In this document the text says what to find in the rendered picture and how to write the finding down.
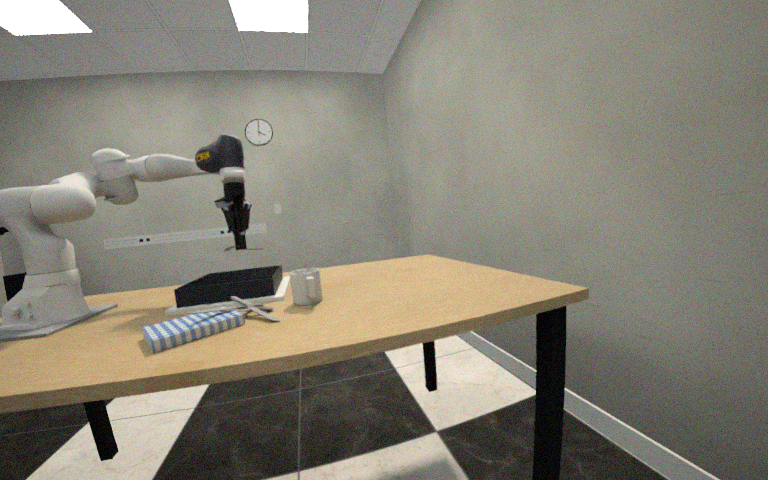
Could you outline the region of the blue and white checkered towel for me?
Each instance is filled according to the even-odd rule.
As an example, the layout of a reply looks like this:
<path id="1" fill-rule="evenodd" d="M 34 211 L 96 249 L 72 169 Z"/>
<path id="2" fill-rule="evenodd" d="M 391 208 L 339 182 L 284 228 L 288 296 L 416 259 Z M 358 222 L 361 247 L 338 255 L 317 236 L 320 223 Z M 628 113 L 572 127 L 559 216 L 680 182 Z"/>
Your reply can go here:
<path id="1" fill-rule="evenodd" d="M 153 353 L 245 324 L 244 313 L 208 312 L 192 314 L 142 327 Z"/>

